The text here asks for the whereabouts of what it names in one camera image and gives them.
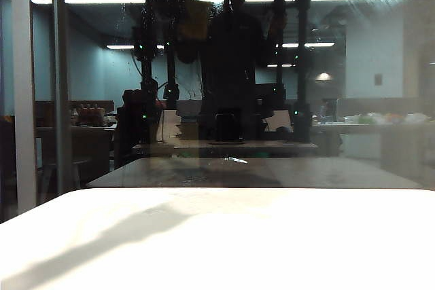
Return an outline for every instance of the white tabletop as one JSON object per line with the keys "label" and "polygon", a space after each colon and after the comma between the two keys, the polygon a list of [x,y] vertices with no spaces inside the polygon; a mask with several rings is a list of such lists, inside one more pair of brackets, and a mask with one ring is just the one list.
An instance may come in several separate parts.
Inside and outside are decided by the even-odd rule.
{"label": "white tabletop", "polygon": [[366,134],[376,132],[434,132],[435,123],[424,124],[343,124],[340,122],[316,124],[311,127],[313,132],[339,132],[341,134]]}
{"label": "white tabletop", "polygon": [[420,188],[413,181],[346,158],[144,158],[89,187]]}
{"label": "white tabletop", "polygon": [[2,290],[435,289],[435,193],[90,189],[0,225]]}

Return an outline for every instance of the cable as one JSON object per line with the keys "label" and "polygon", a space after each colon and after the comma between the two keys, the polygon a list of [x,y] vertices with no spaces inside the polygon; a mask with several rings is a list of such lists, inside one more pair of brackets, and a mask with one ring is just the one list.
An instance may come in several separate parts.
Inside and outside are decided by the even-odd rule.
{"label": "cable", "polygon": [[130,51],[130,53],[131,53],[131,58],[133,59],[133,64],[135,64],[135,67],[136,67],[137,71],[139,72],[140,76],[143,76],[141,70],[137,66],[136,59],[135,59],[135,56],[133,54],[133,51]]}

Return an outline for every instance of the white column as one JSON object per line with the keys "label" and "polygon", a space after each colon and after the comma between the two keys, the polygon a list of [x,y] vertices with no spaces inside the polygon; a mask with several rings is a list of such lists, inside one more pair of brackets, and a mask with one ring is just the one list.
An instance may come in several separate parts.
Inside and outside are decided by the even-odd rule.
{"label": "white column", "polygon": [[36,207],[35,95],[30,0],[12,0],[18,213]]}

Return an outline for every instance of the white table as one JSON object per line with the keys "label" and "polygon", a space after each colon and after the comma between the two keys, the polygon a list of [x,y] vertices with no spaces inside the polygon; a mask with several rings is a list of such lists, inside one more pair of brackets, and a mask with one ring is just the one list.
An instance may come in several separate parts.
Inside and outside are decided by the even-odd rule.
{"label": "white table", "polygon": [[88,187],[407,188],[418,183],[345,158],[144,158]]}
{"label": "white table", "polygon": [[435,133],[435,123],[426,124],[318,124],[313,132],[328,134],[381,135],[381,168],[405,178],[419,179],[424,161],[425,135]]}
{"label": "white table", "polygon": [[90,189],[0,225],[2,290],[435,289],[435,193]]}

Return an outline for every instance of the person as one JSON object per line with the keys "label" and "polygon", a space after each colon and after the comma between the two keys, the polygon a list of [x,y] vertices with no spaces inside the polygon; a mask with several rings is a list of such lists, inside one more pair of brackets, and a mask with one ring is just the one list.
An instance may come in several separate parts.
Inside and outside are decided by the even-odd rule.
{"label": "person", "polygon": [[212,10],[203,41],[180,33],[177,55],[180,61],[201,60],[203,105],[201,113],[214,117],[231,112],[239,117],[243,137],[256,137],[256,65],[265,67],[273,59],[284,17],[274,17],[265,39],[260,22],[243,11],[245,0],[224,0]]}

